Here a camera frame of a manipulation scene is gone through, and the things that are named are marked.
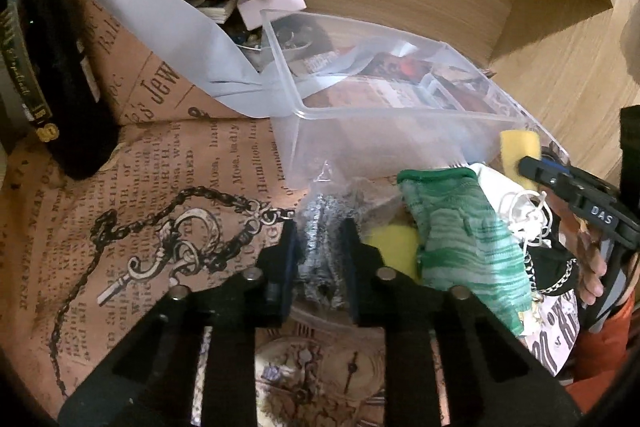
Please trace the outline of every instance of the metal bolt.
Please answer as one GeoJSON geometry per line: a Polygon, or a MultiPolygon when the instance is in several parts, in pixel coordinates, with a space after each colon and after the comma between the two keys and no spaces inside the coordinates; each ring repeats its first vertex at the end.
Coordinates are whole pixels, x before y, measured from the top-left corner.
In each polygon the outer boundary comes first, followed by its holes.
{"type": "Polygon", "coordinates": [[[376,270],[376,277],[384,282],[392,281],[396,278],[396,270],[389,266],[383,266],[382,268],[378,268],[376,270]]]}
{"type": "Polygon", "coordinates": [[[459,301],[466,301],[471,296],[471,291],[466,286],[453,286],[449,291],[459,301]]]}
{"type": "Polygon", "coordinates": [[[257,266],[250,266],[242,270],[242,277],[248,281],[257,281],[262,277],[262,270],[257,266]]]}
{"type": "Polygon", "coordinates": [[[169,297],[174,301],[181,301],[182,299],[186,299],[190,293],[191,290],[189,289],[189,287],[182,284],[171,286],[171,288],[169,288],[169,297]]]}

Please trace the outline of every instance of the green knitted glove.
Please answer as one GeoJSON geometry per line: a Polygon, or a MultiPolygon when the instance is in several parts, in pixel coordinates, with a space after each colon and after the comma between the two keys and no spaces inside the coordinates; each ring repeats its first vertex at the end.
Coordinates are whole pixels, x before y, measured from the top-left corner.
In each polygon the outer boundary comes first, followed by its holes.
{"type": "Polygon", "coordinates": [[[471,169],[402,171],[398,184],[423,246],[422,283],[446,291],[468,287],[514,335],[524,328],[518,312],[531,308],[524,256],[495,214],[471,169]]]}

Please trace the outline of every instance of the chain illustration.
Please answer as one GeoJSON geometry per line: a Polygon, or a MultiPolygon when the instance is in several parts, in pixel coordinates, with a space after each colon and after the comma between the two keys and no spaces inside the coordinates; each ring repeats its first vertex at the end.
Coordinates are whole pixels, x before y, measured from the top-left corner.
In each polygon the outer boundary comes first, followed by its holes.
{"type": "Polygon", "coordinates": [[[282,223],[294,217],[293,208],[274,208],[271,203],[245,198],[244,196],[226,194],[214,188],[204,186],[189,187],[181,190],[176,197],[157,214],[150,214],[145,219],[133,221],[127,225],[117,226],[118,213],[112,208],[97,217],[90,231],[90,239],[95,245],[94,257],[82,274],[76,285],[71,289],[64,303],[56,314],[54,327],[49,338],[49,358],[53,366],[56,382],[63,396],[67,397],[66,386],[60,375],[58,363],[58,349],[65,315],[82,288],[86,285],[89,276],[97,268],[105,248],[124,239],[131,233],[138,233],[147,227],[156,227],[162,223],[158,230],[160,244],[149,267],[143,269],[142,260],[133,256],[127,263],[127,272],[119,277],[111,286],[98,296],[98,304],[103,305],[114,295],[126,288],[131,281],[144,281],[157,276],[169,263],[172,263],[170,272],[170,285],[177,284],[178,274],[194,275],[206,268],[210,273],[223,271],[229,260],[241,253],[242,247],[251,243],[262,227],[282,223]],[[233,208],[236,214],[246,216],[244,226],[229,241],[224,243],[220,234],[220,226],[215,216],[208,210],[192,208],[185,211],[177,218],[169,215],[176,207],[185,203],[189,198],[200,197],[209,201],[215,201],[222,206],[233,208]],[[190,219],[198,219],[207,229],[208,238],[205,245],[198,249],[185,239],[180,237],[178,227],[190,219]]]}

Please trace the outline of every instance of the sponge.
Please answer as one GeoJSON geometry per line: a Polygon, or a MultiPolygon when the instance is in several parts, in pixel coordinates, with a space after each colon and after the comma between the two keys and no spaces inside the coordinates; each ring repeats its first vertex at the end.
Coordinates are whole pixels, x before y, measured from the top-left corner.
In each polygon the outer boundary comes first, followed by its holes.
{"type": "Polygon", "coordinates": [[[540,159],[540,136],[534,131],[510,130],[500,133],[500,155],[504,175],[527,190],[536,190],[536,184],[518,174],[518,163],[524,156],[540,159]]]}
{"type": "Polygon", "coordinates": [[[387,266],[402,272],[418,282],[417,250],[420,243],[418,231],[408,225],[386,225],[371,230],[364,241],[376,247],[387,266]]]}

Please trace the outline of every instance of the orange sleeve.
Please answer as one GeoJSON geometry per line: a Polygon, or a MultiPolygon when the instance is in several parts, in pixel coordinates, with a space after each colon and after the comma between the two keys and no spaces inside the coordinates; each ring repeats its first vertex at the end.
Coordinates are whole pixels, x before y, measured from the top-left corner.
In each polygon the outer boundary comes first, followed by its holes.
{"type": "Polygon", "coordinates": [[[605,371],[617,371],[626,360],[626,343],[634,309],[635,295],[608,319],[600,333],[581,331],[574,347],[574,381],[595,377],[605,371]]]}
{"type": "Polygon", "coordinates": [[[574,347],[574,383],[566,390],[582,412],[593,407],[614,380],[626,360],[635,295],[604,323],[600,333],[581,331],[574,347]]]}

